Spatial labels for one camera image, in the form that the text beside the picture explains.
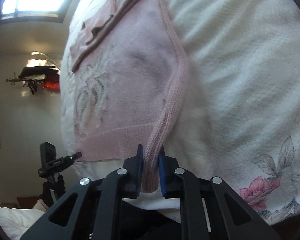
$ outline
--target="pink sweater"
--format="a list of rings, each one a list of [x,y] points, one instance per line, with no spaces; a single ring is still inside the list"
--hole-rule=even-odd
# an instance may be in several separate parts
[[[145,147],[142,188],[157,189],[157,156],[182,106],[186,54],[165,0],[107,0],[70,48],[81,161],[126,159]]]

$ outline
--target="ceiling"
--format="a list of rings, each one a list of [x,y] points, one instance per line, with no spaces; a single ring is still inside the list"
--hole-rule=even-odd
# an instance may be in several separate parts
[[[0,56],[30,54],[33,50],[63,54],[69,24],[80,0],[72,0],[63,23],[16,22],[0,25]]]

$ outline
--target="silver screw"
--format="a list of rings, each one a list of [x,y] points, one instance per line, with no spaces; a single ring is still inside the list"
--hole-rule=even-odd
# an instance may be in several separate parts
[[[214,184],[221,184],[222,179],[219,178],[219,177],[214,177],[214,178],[212,179],[212,182],[213,182]]]
[[[125,168],[121,168],[121,169],[118,169],[117,170],[117,173],[119,174],[119,175],[124,175],[124,174],[126,174],[128,171],[127,171],[127,169],[125,169]]]
[[[185,173],[185,170],[184,170],[183,168],[176,168],[176,169],[174,170],[174,172],[175,172],[176,174],[184,174],[184,173]]]
[[[88,179],[88,178],[82,178],[82,179],[80,179],[79,183],[81,185],[87,185],[87,184],[90,183],[90,179]]]

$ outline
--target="window frame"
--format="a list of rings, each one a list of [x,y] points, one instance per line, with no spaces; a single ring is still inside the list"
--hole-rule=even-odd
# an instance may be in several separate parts
[[[14,22],[44,21],[63,23],[72,0],[64,0],[57,11],[18,11],[18,0],[13,13],[3,14],[2,6],[5,0],[0,0],[0,25]]]

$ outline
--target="pink flower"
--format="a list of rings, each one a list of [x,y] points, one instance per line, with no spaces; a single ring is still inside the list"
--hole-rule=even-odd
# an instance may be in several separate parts
[[[249,188],[241,188],[240,196],[255,210],[266,210],[266,196],[280,186],[280,179],[277,178],[270,184],[267,179],[261,176],[254,179]]]

